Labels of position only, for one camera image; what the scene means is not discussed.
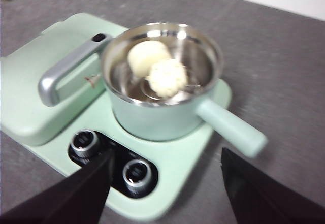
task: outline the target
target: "metal handle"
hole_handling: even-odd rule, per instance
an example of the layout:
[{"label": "metal handle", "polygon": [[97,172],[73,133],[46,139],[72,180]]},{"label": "metal handle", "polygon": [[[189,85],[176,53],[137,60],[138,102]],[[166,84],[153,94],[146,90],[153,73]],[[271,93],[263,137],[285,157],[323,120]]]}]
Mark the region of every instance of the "metal handle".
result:
[{"label": "metal handle", "polygon": [[43,104],[48,107],[57,105],[60,102],[56,91],[59,81],[82,61],[100,51],[112,39],[113,37],[108,34],[97,34],[47,70],[38,84],[39,96]]}]

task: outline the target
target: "mini stove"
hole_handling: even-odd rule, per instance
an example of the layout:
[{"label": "mini stove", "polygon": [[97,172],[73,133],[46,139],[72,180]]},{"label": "mini stove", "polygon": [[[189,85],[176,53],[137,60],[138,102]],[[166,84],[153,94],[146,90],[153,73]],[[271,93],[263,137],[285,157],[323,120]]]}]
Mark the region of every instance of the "mini stove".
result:
[{"label": "mini stove", "polygon": [[[115,37],[125,30],[89,14],[76,14],[1,58],[1,126],[4,133],[65,176],[87,163],[79,156],[115,147],[117,166],[106,205],[130,219],[153,220],[177,198],[214,132],[212,127],[202,123],[190,134],[164,142],[129,134],[116,121],[103,82],[94,79],[100,73],[98,54],[87,57],[60,80],[57,105],[45,106],[38,94],[40,78],[59,60],[98,33]],[[220,79],[214,89],[214,101],[227,108],[229,86]],[[88,141],[88,150],[73,149],[71,141]],[[142,179],[141,184],[128,181],[130,169],[132,177]]]}]

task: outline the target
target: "table surface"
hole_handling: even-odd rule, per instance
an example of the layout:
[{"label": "table surface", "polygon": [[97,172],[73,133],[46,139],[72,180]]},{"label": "table surface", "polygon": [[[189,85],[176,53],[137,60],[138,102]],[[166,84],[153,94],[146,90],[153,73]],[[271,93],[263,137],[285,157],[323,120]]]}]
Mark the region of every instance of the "table surface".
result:
[{"label": "table surface", "polygon": [[[11,0],[2,4],[2,56],[79,12],[126,27],[187,23],[209,34],[224,52],[230,110],[269,138],[246,160],[325,206],[324,22],[242,0]],[[174,206],[153,223],[236,223],[220,169],[223,146],[237,152],[214,135]],[[2,211],[62,179],[1,134]],[[133,223],[109,208],[101,220]]]}]

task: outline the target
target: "mint green saucepan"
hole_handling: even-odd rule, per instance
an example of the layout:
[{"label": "mint green saucepan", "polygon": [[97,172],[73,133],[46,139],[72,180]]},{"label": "mint green saucepan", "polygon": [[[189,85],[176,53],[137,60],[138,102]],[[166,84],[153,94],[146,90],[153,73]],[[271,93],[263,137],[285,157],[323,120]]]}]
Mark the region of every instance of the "mint green saucepan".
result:
[{"label": "mint green saucepan", "polygon": [[[165,43],[172,57],[187,68],[189,86],[172,98],[151,97],[143,79],[131,72],[128,52],[147,40]],[[254,157],[265,146],[265,135],[210,99],[222,67],[218,46],[185,24],[151,23],[129,29],[114,38],[102,54],[112,109],[129,133],[163,143],[192,132],[205,121],[244,155]]]}]

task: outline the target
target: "black control panel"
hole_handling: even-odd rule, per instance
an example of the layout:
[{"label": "black control panel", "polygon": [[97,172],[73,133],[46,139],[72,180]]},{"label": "black control panel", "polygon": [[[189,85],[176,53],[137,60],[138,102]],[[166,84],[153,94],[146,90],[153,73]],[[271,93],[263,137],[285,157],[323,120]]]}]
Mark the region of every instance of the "black control panel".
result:
[{"label": "black control panel", "polygon": [[150,194],[158,182],[157,167],[147,159],[92,130],[75,133],[68,148],[69,158],[81,167],[108,149],[115,151],[112,186],[130,198]]}]

